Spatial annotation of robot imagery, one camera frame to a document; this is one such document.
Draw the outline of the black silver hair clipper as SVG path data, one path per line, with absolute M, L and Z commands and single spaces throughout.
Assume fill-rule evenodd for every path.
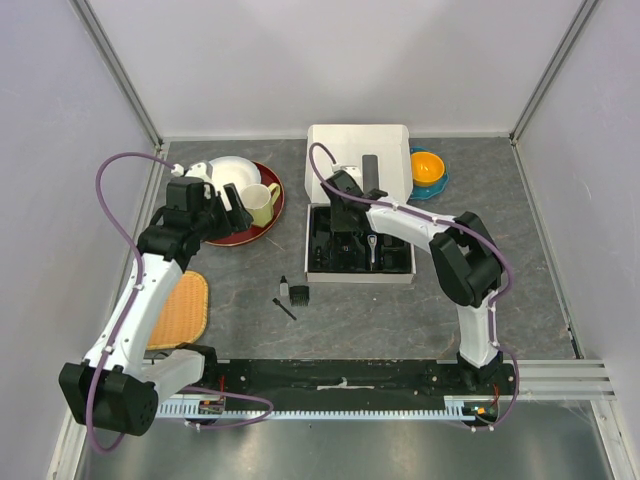
M 379 265 L 378 235 L 375 233 L 369 234 L 366 240 L 369 247 L 370 270 L 375 271 Z

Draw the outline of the small oil bottle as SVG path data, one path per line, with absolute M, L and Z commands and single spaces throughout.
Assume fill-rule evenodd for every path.
M 289 296 L 289 283 L 284 275 L 282 275 L 280 278 L 279 294 L 281 297 Z

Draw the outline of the small black cleaning brush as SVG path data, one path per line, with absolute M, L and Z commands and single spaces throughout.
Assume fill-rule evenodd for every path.
M 279 307 L 289 318 L 291 318 L 293 321 L 297 320 L 297 317 L 285 306 L 285 304 L 282 302 L 281 299 L 279 298 L 273 298 L 272 302 Z

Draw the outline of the black comb guard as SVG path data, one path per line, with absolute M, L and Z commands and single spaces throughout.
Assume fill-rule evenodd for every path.
M 296 285 L 289 288 L 290 304 L 295 307 L 306 307 L 310 301 L 310 289 L 307 285 Z

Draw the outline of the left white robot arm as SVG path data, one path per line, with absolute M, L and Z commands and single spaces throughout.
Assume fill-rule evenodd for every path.
M 208 393 L 219 382 L 212 347 L 180 344 L 154 365 L 143 363 L 160 313 L 203 241 L 252 223 L 232 184 L 213 193 L 198 178 L 173 179 L 134 247 L 134 267 L 102 334 L 79 363 L 65 363 L 59 384 L 75 421 L 133 436 L 151 426 L 159 405 L 190 386 Z

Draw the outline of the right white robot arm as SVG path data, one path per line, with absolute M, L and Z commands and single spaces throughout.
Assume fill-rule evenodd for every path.
M 469 393 L 483 392 L 503 359 L 496 339 L 495 303 L 504 267 L 479 217 L 470 212 L 438 216 L 378 189 L 363 193 L 344 170 L 321 184 L 351 230 L 390 235 L 430 253 L 439 286 L 457 309 L 459 384 Z

